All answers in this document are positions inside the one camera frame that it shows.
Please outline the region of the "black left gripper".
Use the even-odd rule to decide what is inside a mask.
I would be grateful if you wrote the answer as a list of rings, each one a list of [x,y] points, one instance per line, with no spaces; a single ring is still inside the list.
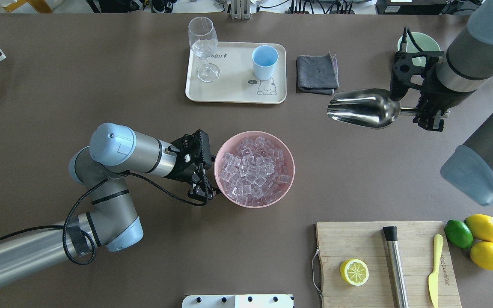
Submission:
[[[218,187],[211,185],[205,171],[200,172],[211,169],[214,162],[208,134],[202,130],[185,134],[171,142],[168,150],[176,154],[176,160],[167,178],[190,183],[187,196],[207,204],[218,194]]]

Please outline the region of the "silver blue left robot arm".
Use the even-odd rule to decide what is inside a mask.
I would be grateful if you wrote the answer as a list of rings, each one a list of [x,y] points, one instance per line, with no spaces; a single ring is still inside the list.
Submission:
[[[57,129],[0,128],[0,289],[62,263],[90,265],[144,236],[127,180],[185,184],[181,200],[206,205],[207,133],[172,142],[101,124],[86,144]]]

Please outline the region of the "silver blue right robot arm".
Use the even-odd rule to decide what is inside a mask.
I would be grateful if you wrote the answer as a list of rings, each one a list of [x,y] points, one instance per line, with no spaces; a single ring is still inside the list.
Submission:
[[[467,213],[467,200],[493,204],[493,0],[462,23],[442,50],[424,47],[405,26],[385,98],[386,123],[412,115],[414,142],[400,215]]]

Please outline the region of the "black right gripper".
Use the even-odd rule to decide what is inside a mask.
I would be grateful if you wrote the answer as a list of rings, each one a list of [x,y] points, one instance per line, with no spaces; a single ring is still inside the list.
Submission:
[[[413,123],[428,131],[443,131],[446,110],[465,99],[465,93],[446,88],[437,78],[437,66],[446,64],[443,54],[442,51],[397,51],[392,65],[390,99],[398,102],[409,89],[418,90],[421,97]],[[426,65],[414,65],[414,58],[425,58]]]

